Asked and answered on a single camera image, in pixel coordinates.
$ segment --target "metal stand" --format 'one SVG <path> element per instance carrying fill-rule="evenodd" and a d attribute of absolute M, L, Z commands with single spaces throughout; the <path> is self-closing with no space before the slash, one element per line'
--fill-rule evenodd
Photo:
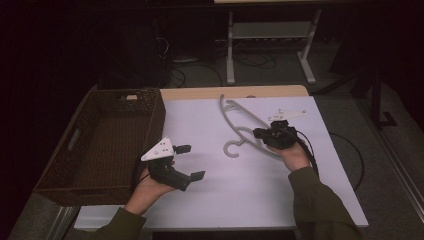
<path fill-rule="evenodd" d="M 312 45 L 312 41 L 314 39 L 315 31 L 317 29 L 318 20 L 320 16 L 321 16 L 321 9 L 318 9 L 315 12 L 314 19 L 311 22 L 311 26 L 309 27 L 308 36 L 306 39 L 306 46 L 303 49 L 303 51 L 297 53 L 297 56 L 300 61 L 300 65 L 302 65 L 303 72 L 305 73 L 306 80 L 308 81 L 309 84 L 316 83 L 311 67 L 309 67 L 307 57 L 308 57 L 309 49 L 311 48 L 311 45 Z"/>
<path fill-rule="evenodd" d="M 307 60 L 317 29 L 321 9 L 315 11 L 312 21 L 305 22 L 268 22 L 268 23 L 234 23 L 233 12 L 228 20 L 228 54 L 227 54 L 227 84 L 236 83 L 233 63 L 233 39 L 251 38 L 306 38 L 306 45 L 298 52 L 298 58 L 309 84 L 316 80 Z"/>

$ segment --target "white board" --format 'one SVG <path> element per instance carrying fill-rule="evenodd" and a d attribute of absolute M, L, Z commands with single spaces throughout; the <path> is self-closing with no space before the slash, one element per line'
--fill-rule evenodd
<path fill-rule="evenodd" d="M 340 163 L 328 131 L 312 97 L 233 99 L 268 122 L 279 109 L 306 111 L 289 119 L 290 126 L 311 141 L 321 181 L 342 199 L 354 222 L 368 222 Z M 205 177 L 186 190 L 160 198 L 144 215 L 151 230 L 284 229 L 295 226 L 290 173 L 281 160 L 251 145 L 231 146 L 238 158 L 229 158 L 223 146 L 240 137 L 226 123 L 219 100 L 165 101 L 164 136 L 174 145 L 191 145 L 190 153 L 177 155 L 175 169 Z M 236 126 L 262 127 L 239 110 L 227 111 Z M 77 229 L 97 229 L 109 223 L 119 206 L 82 207 Z"/>

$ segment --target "table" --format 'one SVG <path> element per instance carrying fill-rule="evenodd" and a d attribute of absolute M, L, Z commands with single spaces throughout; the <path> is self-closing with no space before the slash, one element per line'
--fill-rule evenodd
<path fill-rule="evenodd" d="M 193 100 L 193 96 L 188 95 L 190 92 L 198 93 L 202 99 Z M 159 199 L 145 214 L 147 230 L 269 230 L 295 227 L 292 191 L 287 180 L 289 171 L 283 167 L 281 160 L 265 156 L 251 146 L 232 149 L 240 152 L 239 158 L 224 155 L 222 146 L 225 141 L 233 140 L 231 138 L 237 135 L 221 124 L 223 117 L 217 112 L 221 93 L 226 98 L 241 97 L 236 100 L 261 117 L 273 114 L 274 109 L 260 106 L 275 106 L 276 102 L 285 108 L 304 108 L 301 110 L 306 110 L 310 118 L 300 117 L 289 122 L 302 129 L 314 145 L 321 180 L 340 196 L 358 226 L 368 224 L 315 101 L 307 96 L 304 87 L 175 89 L 163 90 L 162 93 L 167 108 L 164 135 L 169 134 L 175 145 L 192 145 L 190 153 L 175 157 L 174 167 L 186 174 L 206 170 L 206 175 L 202 181 L 192 183 L 186 192 L 175 191 Z M 245 98 L 249 95 L 258 98 Z M 245 115 L 237 111 L 231 112 L 231 118 L 253 127 L 251 122 L 246 121 Z M 82 207 L 74 227 L 95 230 L 107 224 L 118 207 Z"/>

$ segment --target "green sleeve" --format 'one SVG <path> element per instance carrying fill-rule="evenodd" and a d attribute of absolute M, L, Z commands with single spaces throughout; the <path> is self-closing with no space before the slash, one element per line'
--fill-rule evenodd
<path fill-rule="evenodd" d="M 322 184 L 311 167 L 289 175 L 296 225 L 305 240 L 362 239 L 340 198 Z"/>
<path fill-rule="evenodd" d="M 90 240 L 137 240 L 146 219 L 119 208 L 110 223 L 99 228 Z"/>

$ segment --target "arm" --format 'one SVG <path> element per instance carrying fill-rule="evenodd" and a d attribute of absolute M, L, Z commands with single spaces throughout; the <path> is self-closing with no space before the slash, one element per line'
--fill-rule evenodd
<path fill-rule="evenodd" d="M 162 195 L 175 190 L 157 183 L 148 176 L 147 168 L 143 171 L 138 186 L 124 208 L 119 208 L 110 223 L 98 229 L 90 240 L 136 240 L 140 235 L 146 219 L 144 214 Z"/>
<path fill-rule="evenodd" d="M 305 240 L 362 239 L 342 201 L 320 182 L 299 144 L 284 150 L 268 148 L 279 154 L 292 172 L 294 218 Z"/>

